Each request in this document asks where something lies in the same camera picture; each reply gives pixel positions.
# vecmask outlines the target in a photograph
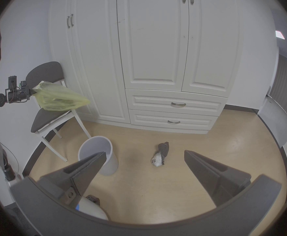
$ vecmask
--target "plastic bag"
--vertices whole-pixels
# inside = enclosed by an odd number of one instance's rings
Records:
[[[33,96],[41,108],[49,111],[70,111],[90,104],[86,97],[62,85],[41,81],[33,90]]]

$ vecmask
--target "floor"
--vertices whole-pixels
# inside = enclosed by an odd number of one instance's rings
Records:
[[[280,147],[287,142],[287,113],[271,97],[266,97],[258,112]]]
[[[207,135],[178,134],[122,128],[84,121],[91,136],[102,135],[113,144],[119,167],[108,177],[97,174],[85,196],[100,198],[110,219],[131,224],[164,223],[197,216],[215,208],[197,178],[184,162],[184,150],[196,151],[218,162],[251,174],[275,179],[282,189],[271,210],[251,235],[259,235],[282,208],[287,194],[287,176],[279,149],[270,132],[254,113],[223,110]],[[51,145],[64,162],[45,148],[30,176],[40,176],[78,160],[78,150],[87,139],[76,120],[60,130],[63,136]],[[165,165],[150,163],[157,145],[169,142]]]

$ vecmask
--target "cabinet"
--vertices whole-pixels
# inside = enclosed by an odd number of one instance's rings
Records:
[[[82,119],[206,134],[242,50],[237,0],[52,0],[52,55]]]

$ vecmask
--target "white chair leg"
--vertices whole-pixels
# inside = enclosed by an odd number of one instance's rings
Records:
[[[78,116],[76,110],[73,109],[71,112],[74,114],[74,116],[75,116],[76,120],[78,121],[80,127],[81,127],[81,128],[83,129],[83,131],[86,133],[86,136],[88,136],[89,138],[91,138],[89,132],[86,130],[86,127],[84,126],[83,122],[81,121],[80,117]]]
[[[53,128],[53,131],[55,132],[55,134],[61,139],[62,136],[59,134],[59,132],[56,130],[56,128]]]
[[[67,158],[64,158],[60,153],[58,153],[49,143],[48,141],[44,138],[41,137],[42,142],[48,147],[55,155],[57,155],[60,159],[63,159],[65,162],[68,161]]]

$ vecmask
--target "drawer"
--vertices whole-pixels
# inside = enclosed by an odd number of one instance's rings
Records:
[[[217,116],[202,116],[132,109],[129,110],[129,116],[130,123],[133,125],[193,130],[210,130],[218,118]]]
[[[206,116],[219,116],[227,101],[208,94],[141,89],[126,89],[126,98],[128,109]]]

